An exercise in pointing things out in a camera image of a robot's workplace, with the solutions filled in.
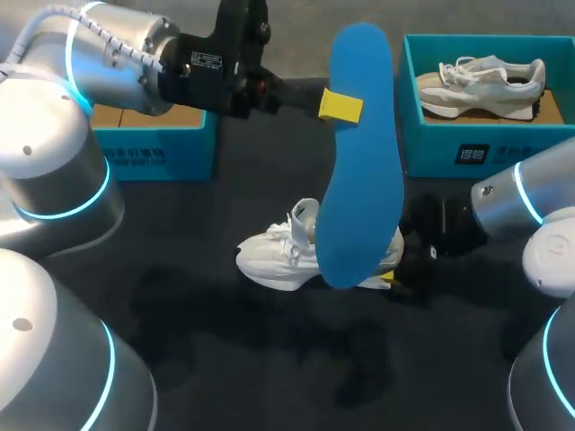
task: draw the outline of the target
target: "yellow tab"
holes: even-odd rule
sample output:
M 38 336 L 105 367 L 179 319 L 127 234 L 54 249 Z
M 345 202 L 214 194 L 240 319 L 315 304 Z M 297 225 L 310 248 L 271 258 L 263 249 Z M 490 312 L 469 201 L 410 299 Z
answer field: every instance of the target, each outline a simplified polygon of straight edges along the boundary
M 382 280 L 387 280 L 387 281 L 395 281 L 395 274 L 394 272 L 388 272 L 387 274 L 383 274 L 380 277 Z
M 363 101 L 353 97 L 344 96 L 336 92 L 330 92 L 327 88 L 323 91 L 322 104 L 320 105 L 320 119 L 340 119 L 349 123 L 358 124 L 363 109 Z

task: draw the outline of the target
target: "black table surface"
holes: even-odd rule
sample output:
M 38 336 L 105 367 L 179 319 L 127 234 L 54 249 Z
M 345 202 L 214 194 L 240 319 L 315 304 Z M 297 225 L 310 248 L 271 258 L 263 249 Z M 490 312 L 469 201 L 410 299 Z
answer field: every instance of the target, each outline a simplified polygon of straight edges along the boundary
M 271 291 L 236 245 L 321 198 L 332 130 L 286 109 L 226 119 L 218 140 L 213 181 L 123 184 L 112 239 L 41 262 L 150 364 L 157 431 L 512 429 L 509 358 L 553 309 L 524 279 L 525 240 L 440 259 L 425 306 L 321 280 Z M 407 198 L 470 184 L 408 180 Z

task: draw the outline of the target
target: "blue shoe box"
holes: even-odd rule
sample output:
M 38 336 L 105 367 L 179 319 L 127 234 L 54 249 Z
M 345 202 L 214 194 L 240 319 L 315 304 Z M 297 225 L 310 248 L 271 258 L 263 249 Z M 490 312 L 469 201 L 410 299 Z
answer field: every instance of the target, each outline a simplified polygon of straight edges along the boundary
M 416 77 L 437 72 L 459 57 L 494 55 L 528 64 L 541 58 L 547 87 L 564 124 L 507 121 L 493 124 L 428 122 Z M 427 35 L 403 40 L 397 99 L 411 177 L 487 178 L 516 162 L 575 136 L 575 39 L 554 36 Z
M 174 106 L 149 117 L 96 106 L 93 129 L 119 181 L 210 180 L 216 156 L 217 116 Z

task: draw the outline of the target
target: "label sticker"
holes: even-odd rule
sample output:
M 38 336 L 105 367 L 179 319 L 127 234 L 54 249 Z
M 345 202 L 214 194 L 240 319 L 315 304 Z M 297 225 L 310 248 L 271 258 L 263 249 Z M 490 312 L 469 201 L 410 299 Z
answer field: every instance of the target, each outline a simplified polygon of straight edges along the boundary
M 493 149 L 493 164 L 512 164 L 528 159 L 532 155 L 541 153 L 542 147 L 532 147 L 529 145 L 500 145 Z
M 190 62 L 194 66 L 219 70 L 222 68 L 222 65 L 224 64 L 224 59 L 221 58 L 221 56 L 214 56 L 212 54 L 205 54 L 203 52 L 192 51 Z
M 485 144 L 463 144 L 459 147 L 456 164 L 484 164 L 489 146 Z
M 104 155 L 115 166 L 161 166 L 166 164 L 162 148 L 105 148 Z

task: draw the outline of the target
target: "blue insole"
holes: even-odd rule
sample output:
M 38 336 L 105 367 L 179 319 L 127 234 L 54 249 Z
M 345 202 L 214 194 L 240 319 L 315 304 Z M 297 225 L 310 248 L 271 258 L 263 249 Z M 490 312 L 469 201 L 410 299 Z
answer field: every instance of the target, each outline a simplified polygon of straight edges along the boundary
M 357 125 L 336 121 L 336 162 L 316 226 L 323 278 L 346 289 L 373 275 L 403 210 L 394 68 L 385 33 L 364 23 L 340 32 L 332 45 L 330 89 L 364 101 Z

